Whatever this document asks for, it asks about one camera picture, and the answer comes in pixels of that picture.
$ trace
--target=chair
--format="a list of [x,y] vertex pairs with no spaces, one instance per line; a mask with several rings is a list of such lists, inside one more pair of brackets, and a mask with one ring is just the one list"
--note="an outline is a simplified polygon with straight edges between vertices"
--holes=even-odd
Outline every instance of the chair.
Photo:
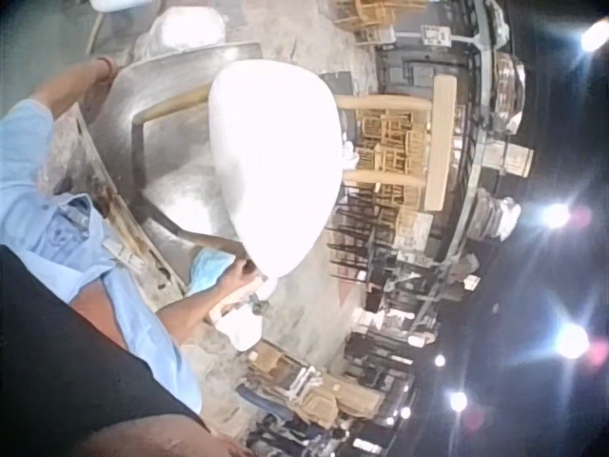
[[[206,102],[230,220],[262,274],[284,276],[313,247],[339,193],[343,144],[333,95],[318,76],[299,67],[241,61],[222,70],[213,84],[136,113],[133,129]],[[286,217],[289,208],[298,211]]]

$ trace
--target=hand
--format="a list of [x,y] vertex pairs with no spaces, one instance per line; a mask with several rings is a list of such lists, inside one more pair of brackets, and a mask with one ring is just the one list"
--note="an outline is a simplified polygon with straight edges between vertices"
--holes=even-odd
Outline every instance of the hand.
[[258,269],[251,260],[237,259],[226,269],[218,280],[218,287],[224,296],[251,284],[259,277]]

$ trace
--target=wrist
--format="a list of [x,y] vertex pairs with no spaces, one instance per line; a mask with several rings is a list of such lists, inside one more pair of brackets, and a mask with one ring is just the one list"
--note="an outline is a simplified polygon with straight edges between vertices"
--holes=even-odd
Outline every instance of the wrist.
[[112,75],[112,64],[109,59],[98,58],[91,64],[95,66],[96,81],[106,81]]

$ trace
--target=person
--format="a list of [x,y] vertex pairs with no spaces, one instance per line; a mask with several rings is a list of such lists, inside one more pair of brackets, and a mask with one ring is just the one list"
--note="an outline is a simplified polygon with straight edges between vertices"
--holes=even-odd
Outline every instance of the person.
[[105,248],[120,240],[89,196],[45,197],[36,187],[54,119],[117,73],[106,57],[75,66],[0,121],[3,446],[18,455],[241,455],[206,431],[201,391],[176,345],[254,280],[251,262],[236,260],[214,287],[155,314]]

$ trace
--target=light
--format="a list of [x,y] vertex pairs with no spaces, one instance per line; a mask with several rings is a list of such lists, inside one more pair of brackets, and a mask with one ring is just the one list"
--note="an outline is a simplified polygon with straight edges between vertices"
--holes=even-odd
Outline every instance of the light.
[[609,41],[609,20],[602,19],[581,36],[581,48],[593,52]]
[[455,392],[450,395],[450,407],[456,412],[462,412],[467,408],[467,395],[463,392]]
[[412,415],[412,410],[409,407],[403,407],[400,411],[400,415],[403,419],[408,419]]
[[410,346],[414,346],[415,348],[422,348],[423,346],[425,346],[425,340],[422,336],[410,335],[408,337],[408,344]]
[[543,210],[541,218],[543,219],[543,223],[549,228],[559,229],[569,222],[569,219],[571,219],[571,212],[569,212],[569,207],[566,205],[556,203],[546,207]]
[[353,441],[353,447],[365,450],[366,452],[370,452],[371,454],[381,454],[381,452],[383,452],[383,448],[379,445],[375,445],[374,443],[370,443],[366,440],[361,440],[360,438],[356,438]]
[[567,359],[577,359],[590,348],[586,330],[577,324],[567,324],[559,332],[556,351]]
[[436,364],[436,367],[438,368],[443,367],[444,365],[446,365],[446,357],[441,354],[437,355],[436,359],[434,360],[434,364]]

